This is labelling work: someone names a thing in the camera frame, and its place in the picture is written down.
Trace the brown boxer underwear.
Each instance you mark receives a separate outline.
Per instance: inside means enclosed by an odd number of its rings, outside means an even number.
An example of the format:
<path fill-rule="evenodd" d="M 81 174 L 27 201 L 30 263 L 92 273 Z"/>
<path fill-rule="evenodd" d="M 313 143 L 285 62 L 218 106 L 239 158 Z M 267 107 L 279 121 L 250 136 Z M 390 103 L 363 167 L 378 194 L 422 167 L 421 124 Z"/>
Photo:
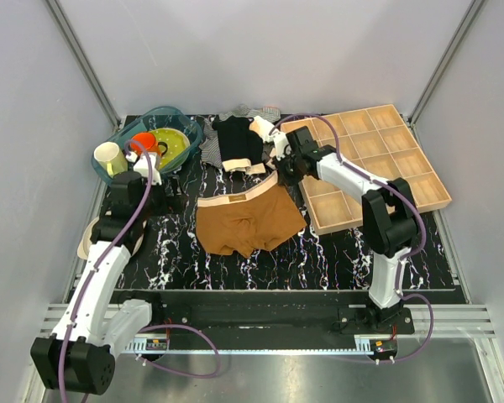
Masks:
<path fill-rule="evenodd" d="M 196 235 L 208 254 L 270 252 L 307 223 L 274 171 L 247 191 L 197 200 Z"/>

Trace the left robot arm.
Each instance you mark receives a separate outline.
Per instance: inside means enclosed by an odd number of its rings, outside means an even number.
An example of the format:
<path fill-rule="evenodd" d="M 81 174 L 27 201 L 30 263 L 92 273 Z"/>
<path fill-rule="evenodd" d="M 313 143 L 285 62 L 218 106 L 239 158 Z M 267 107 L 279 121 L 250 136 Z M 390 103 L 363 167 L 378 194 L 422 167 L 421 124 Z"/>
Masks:
<path fill-rule="evenodd" d="M 118 356 L 142 328 L 156 332 L 165 313 L 154 297 L 131 299 L 107 320 L 115 285 L 139 251 L 150 217 L 180 213 L 186 196 L 177 175 L 161 181 L 138 172 L 116 175 L 97 219 L 87 227 L 85 268 L 65 313 L 47 337 L 37 337 L 30 356 L 48 390 L 101 395 Z"/>

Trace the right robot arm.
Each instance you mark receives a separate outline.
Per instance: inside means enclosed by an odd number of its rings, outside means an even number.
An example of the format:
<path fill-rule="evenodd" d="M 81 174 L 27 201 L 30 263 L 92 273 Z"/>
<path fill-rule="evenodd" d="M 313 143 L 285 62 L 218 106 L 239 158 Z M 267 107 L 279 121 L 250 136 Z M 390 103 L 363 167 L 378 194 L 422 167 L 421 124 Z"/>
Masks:
<path fill-rule="evenodd" d="M 365 325 L 384 332 L 408 298 L 402 292 L 407 260 L 425 246 L 426 233 L 409 183 L 371 174 L 343 157 L 338 146 L 320 146 L 306 127 L 283 133 L 273 129 L 279 182 L 293 186 L 310 176 L 339 188 L 362 211 L 364 240 L 374 252 Z"/>

